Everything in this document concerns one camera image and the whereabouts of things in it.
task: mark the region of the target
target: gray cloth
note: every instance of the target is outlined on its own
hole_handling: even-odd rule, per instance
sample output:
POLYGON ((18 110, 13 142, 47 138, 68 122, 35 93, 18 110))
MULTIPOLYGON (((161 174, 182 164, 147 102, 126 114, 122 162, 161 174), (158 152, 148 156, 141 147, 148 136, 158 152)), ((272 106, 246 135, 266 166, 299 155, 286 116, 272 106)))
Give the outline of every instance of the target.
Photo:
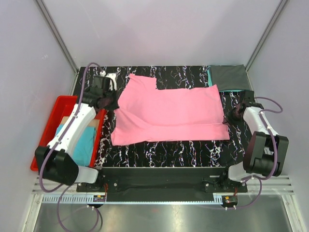
POLYGON ((244 65, 211 65, 210 74, 212 85, 217 85, 219 91, 250 90, 244 65))

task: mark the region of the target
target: red plastic bin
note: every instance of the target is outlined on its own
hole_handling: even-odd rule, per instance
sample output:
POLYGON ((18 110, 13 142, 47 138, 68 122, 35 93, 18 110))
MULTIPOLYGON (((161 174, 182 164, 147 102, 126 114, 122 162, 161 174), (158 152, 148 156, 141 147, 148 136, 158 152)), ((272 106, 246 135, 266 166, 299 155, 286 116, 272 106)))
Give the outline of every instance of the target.
MULTIPOLYGON (((47 146, 47 144, 54 138, 57 127, 60 125, 62 118, 65 116, 70 116, 73 111, 74 105, 76 104, 76 101, 77 96, 59 96, 57 98, 53 110, 47 121, 46 127, 44 129, 39 146, 47 146)), ((99 120, 99 124, 89 167, 94 167, 95 165, 105 114, 106 111, 101 110, 95 117, 95 119, 99 120)), ((38 171, 38 165, 35 157, 32 160, 30 169, 32 171, 38 171)))

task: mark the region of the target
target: black marble table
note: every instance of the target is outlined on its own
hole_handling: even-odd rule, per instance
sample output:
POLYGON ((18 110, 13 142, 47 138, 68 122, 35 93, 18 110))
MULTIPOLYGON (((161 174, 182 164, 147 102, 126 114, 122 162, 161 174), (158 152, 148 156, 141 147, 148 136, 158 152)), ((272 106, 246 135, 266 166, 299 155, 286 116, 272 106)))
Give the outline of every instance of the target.
MULTIPOLYGON (((129 81, 129 74, 156 78, 158 89, 208 87, 207 66, 103 67, 106 73, 117 73, 118 97, 129 81)), ((80 69, 74 95, 79 95, 84 67, 80 69)), ((92 84, 97 67, 87 72, 85 88, 92 84)), ((224 113, 239 100, 237 92, 220 93, 224 113)), ((113 146, 111 132, 116 118, 108 112, 102 130, 96 166, 104 167, 224 167, 242 161, 251 133, 243 122, 229 128, 229 141, 142 142, 113 146)))

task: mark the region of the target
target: white wall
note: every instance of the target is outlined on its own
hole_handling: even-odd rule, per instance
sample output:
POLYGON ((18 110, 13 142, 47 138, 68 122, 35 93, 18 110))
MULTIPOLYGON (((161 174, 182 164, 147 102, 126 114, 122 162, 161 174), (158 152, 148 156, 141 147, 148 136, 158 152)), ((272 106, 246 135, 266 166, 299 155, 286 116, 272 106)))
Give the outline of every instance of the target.
POLYGON ((0 231, 20 231, 30 171, 58 95, 73 72, 33 0, 0 0, 0 231))
POLYGON ((77 66, 246 64, 280 0, 44 0, 77 66))
POLYGON ((257 95, 276 99, 281 115, 268 114, 275 130, 289 138, 284 164, 309 229, 309 1, 291 0, 264 44, 249 76, 257 95))

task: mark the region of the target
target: pink t-shirt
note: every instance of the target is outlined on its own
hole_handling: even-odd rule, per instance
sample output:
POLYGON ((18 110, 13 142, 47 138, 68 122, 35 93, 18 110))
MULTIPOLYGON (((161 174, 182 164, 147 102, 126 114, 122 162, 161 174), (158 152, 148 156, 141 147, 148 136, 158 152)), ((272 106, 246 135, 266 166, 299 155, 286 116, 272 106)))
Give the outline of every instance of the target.
POLYGON ((113 145, 229 139, 216 85, 158 90, 155 78, 130 74, 118 104, 113 145))

